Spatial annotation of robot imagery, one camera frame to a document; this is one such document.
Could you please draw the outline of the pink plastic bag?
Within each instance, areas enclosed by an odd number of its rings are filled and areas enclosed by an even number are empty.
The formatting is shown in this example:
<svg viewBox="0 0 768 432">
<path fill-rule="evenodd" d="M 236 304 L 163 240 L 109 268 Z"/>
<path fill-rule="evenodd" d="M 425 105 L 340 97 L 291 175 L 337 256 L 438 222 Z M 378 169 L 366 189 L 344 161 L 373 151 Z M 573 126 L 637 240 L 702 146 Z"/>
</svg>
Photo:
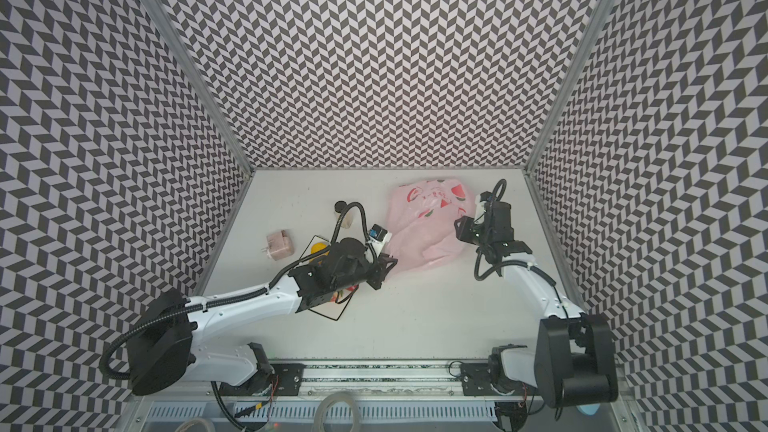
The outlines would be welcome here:
<svg viewBox="0 0 768 432">
<path fill-rule="evenodd" d="M 396 187 L 385 220 L 391 239 L 384 252 L 397 260 L 392 272 L 419 272 L 457 259 L 466 244 L 456 238 L 454 223 L 475 213 L 469 188 L 457 178 L 420 180 Z"/>
</svg>

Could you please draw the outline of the fake yellow fruit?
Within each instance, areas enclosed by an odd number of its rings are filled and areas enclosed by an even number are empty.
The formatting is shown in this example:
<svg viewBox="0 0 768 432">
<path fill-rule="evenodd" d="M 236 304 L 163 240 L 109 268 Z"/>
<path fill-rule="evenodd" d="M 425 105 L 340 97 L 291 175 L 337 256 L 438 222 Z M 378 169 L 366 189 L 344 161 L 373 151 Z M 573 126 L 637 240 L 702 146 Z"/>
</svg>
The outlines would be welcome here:
<svg viewBox="0 0 768 432">
<path fill-rule="evenodd" d="M 321 251 L 326 250 L 329 247 L 327 243 L 324 242 L 318 242 L 312 245 L 311 247 L 311 254 L 315 254 Z"/>
</svg>

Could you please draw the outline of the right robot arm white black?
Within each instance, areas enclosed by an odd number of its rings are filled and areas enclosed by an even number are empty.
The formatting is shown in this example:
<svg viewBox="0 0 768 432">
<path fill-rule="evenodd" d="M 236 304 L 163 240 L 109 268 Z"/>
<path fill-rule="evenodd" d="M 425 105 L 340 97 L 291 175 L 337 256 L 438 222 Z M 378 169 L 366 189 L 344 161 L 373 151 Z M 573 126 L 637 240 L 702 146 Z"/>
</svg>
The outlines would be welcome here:
<svg viewBox="0 0 768 432">
<path fill-rule="evenodd" d="M 515 238 L 511 205 L 503 200 L 506 188 L 507 181 L 500 179 L 476 197 L 476 217 L 454 222 L 456 238 L 476 247 L 473 278 L 499 277 L 515 286 L 539 319 L 534 346 L 492 350 L 487 366 L 491 389 L 499 395 L 518 387 L 534 389 L 555 410 L 616 401 L 615 345 L 607 318 L 569 299 L 532 249 Z"/>
</svg>

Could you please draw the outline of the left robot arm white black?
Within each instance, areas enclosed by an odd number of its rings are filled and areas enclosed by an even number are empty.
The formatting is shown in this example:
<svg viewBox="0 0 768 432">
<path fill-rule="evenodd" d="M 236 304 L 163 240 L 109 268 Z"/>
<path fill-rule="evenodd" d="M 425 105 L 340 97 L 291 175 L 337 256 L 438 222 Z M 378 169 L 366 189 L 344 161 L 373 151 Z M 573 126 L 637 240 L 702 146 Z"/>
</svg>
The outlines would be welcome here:
<svg viewBox="0 0 768 432">
<path fill-rule="evenodd" d="M 156 297 L 128 331 L 105 346 L 98 368 L 125 381 L 136 396 L 178 382 L 218 382 L 239 387 L 275 372 L 262 345 L 226 346 L 225 333 L 277 316 L 349 301 L 355 288 L 378 290 L 397 263 L 384 253 L 391 233 L 364 223 L 361 240 L 334 228 L 329 244 L 281 269 L 269 282 L 234 292 L 186 297 L 169 289 Z"/>
</svg>

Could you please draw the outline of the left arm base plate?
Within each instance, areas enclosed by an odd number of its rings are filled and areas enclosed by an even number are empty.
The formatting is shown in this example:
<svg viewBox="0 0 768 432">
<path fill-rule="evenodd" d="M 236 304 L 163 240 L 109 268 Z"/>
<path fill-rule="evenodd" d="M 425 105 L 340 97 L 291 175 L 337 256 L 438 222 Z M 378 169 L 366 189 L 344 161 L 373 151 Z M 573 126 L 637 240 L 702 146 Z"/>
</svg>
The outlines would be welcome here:
<svg viewBox="0 0 768 432">
<path fill-rule="evenodd" d="M 295 397 L 299 395 L 306 366 L 303 363 L 276 363 L 272 371 L 259 370 L 251 381 L 254 395 Z"/>
</svg>

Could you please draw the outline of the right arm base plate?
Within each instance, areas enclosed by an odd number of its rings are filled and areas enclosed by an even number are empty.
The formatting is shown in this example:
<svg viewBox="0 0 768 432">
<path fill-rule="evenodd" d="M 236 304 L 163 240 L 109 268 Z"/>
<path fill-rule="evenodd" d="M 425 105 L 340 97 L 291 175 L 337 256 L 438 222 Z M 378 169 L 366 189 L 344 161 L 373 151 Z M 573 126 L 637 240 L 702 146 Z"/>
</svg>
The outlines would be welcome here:
<svg viewBox="0 0 768 432">
<path fill-rule="evenodd" d="M 459 382 L 465 397 L 522 397 L 524 395 L 524 386 L 521 382 L 507 377 L 499 366 L 485 363 L 461 363 Z"/>
</svg>

